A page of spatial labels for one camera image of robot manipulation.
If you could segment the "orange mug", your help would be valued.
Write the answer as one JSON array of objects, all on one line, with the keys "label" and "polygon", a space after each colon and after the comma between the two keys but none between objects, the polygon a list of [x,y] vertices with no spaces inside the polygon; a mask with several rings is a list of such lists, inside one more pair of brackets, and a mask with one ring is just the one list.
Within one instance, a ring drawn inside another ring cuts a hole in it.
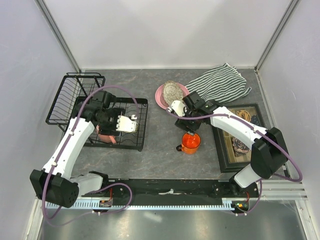
[{"label": "orange mug", "polygon": [[201,144],[200,136],[195,133],[194,135],[185,133],[182,136],[181,144],[176,147],[178,152],[184,152],[185,154],[192,155],[197,152]]}]

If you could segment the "speckled grey plate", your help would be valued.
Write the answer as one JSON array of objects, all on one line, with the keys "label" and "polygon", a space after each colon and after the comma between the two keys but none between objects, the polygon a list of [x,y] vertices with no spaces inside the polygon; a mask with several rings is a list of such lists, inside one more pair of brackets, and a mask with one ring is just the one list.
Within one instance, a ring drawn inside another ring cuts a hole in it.
[{"label": "speckled grey plate", "polygon": [[174,101],[183,99],[183,91],[174,81],[167,81],[163,85],[162,95],[164,101],[170,106]]}]

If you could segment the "pink plate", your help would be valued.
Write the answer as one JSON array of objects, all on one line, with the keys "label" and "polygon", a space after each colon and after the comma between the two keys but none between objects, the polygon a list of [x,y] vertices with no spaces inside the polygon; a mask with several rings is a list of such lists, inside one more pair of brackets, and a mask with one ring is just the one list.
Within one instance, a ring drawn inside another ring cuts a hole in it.
[{"label": "pink plate", "polygon": [[[189,94],[189,91],[188,89],[180,84],[180,83],[177,83],[177,85],[180,87],[180,89],[182,90],[182,93],[183,93],[183,96],[187,96]],[[159,107],[161,107],[162,109],[167,109],[167,107],[169,106],[165,100],[164,100],[164,97],[163,97],[163,88],[164,88],[164,84],[162,84],[155,92],[155,101],[156,103],[158,104]]]}]

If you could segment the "patterned small bowl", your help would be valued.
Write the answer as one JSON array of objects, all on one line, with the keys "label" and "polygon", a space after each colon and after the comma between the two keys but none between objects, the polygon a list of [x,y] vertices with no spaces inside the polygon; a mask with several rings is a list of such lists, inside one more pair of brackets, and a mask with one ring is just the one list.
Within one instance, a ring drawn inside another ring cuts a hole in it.
[{"label": "patterned small bowl", "polygon": [[135,120],[131,120],[127,129],[129,133],[136,133],[138,131],[138,127],[138,123]]}]

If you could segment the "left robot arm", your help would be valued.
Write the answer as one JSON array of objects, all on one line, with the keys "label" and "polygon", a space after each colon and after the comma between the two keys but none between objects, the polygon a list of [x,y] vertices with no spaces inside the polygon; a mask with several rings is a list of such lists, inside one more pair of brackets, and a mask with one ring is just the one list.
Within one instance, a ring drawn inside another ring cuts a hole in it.
[{"label": "left robot arm", "polygon": [[36,196],[43,203],[52,203],[70,208],[78,197],[94,192],[99,197],[106,196],[110,185],[103,180],[101,173],[88,173],[71,177],[75,162],[88,137],[102,122],[116,121],[117,116],[106,116],[114,95],[107,91],[95,93],[87,103],[79,103],[74,108],[75,115],[52,157],[41,170],[34,169],[30,181]]}]

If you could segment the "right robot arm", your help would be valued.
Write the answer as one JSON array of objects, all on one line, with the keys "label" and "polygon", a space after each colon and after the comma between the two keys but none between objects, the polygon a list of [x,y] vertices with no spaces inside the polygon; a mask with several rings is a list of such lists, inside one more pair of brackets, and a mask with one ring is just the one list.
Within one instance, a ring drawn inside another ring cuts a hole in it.
[{"label": "right robot arm", "polygon": [[250,163],[229,180],[229,191],[235,197],[242,196],[256,181],[269,179],[288,161],[288,150],[279,129],[251,123],[215,100],[205,101],[195,91],[173,101],[167,110],[176,114],[175,125],[188,134],[194,135],[205,123],[231,134],[250,149]]}]

